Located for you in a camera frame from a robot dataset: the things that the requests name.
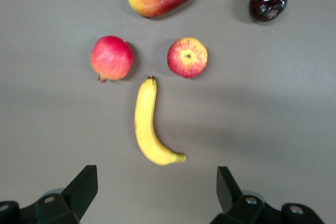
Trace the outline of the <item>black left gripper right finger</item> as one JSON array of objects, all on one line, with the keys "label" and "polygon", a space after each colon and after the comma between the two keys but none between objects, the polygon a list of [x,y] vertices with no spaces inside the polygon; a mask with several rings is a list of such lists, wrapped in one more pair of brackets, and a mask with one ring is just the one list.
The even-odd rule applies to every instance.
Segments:
[{"label": "black left gripper right finger", "polygon": [[217,168],[216,192],[222,213],[211,223],[324,223],[315,211],[305,205],[286,203],[277,210],[257,196],[244,194],[226,166]]}]

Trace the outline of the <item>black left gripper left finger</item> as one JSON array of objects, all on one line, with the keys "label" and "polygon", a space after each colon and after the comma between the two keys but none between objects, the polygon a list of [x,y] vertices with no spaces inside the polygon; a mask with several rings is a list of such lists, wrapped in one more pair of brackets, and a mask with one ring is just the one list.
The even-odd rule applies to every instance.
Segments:
[{"label": "black left gripper left finger", "polygon": [[96,165],[87,165],[61,192],[50,191],[31,205],[1,202],[1,223],[80,223],[98,192]]}]

